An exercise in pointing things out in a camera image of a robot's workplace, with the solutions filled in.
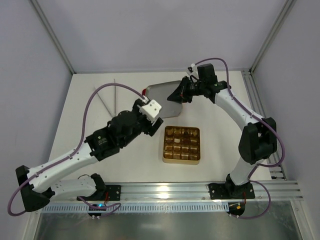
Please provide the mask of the square metal plate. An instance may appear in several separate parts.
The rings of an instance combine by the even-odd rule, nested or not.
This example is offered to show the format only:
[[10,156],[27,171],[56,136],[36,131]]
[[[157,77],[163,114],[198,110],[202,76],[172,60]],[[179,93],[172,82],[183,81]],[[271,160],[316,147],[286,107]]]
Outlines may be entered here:
[[178,117],[182,112],[181,103],[168,101],[167,98],[179,86],[180,80],[149,85],[145,90],[145,96],[157,101],[161,105],[159,117],[162,119]]

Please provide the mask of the gold chocolate box tray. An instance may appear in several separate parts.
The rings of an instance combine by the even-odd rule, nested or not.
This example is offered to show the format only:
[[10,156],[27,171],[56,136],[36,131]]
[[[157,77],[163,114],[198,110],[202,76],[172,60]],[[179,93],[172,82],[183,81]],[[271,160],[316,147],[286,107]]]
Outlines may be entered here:
[[192,134],[191,129],[197,127],[166,126],[163,138],[162,160],[167,164],[198,165],[201,160],[200,129]]

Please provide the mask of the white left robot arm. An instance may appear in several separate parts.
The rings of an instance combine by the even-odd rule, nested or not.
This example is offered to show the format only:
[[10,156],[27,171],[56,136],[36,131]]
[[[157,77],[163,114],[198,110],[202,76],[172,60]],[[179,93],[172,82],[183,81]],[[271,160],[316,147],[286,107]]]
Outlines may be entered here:
[[118,154],[142,133],[152,137],[163,123],[161,109],[154,99],[137,99],[131,111],[120,112],[106,127],[83,137],[74,150],[37,167],[18,167],[15,172],[25,212],[42,209],[54,200],[102,200],[107,187],[99,174],[74,180],[63,178]]

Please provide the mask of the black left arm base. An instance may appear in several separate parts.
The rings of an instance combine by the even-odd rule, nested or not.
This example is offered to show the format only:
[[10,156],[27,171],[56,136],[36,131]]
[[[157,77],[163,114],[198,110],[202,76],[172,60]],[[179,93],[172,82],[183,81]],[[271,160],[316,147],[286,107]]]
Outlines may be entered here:
[[94,173],[89,176],[93,180],[94,192],[88,196],[80,195],[86,201],[119,201],[121,199],[121,185],[105,184],[102,177]]

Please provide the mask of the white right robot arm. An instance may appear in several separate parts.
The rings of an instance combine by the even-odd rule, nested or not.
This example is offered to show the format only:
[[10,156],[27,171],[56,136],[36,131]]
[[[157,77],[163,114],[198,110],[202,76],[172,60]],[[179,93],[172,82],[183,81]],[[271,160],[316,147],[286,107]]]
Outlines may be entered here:
[[273,118],[255,116],[231,92],[226,81],[204,78],[193,82],[184,77],[167,97],[176,103],[191,103],[194,96],[204,96],[224,110],[242,131],[238,151],[240,159],[226,177],[225,183],[214,184],[215,194],[222,198],[240,199],[250,189],[250,178],[258,166],[277,150],[276,122]]

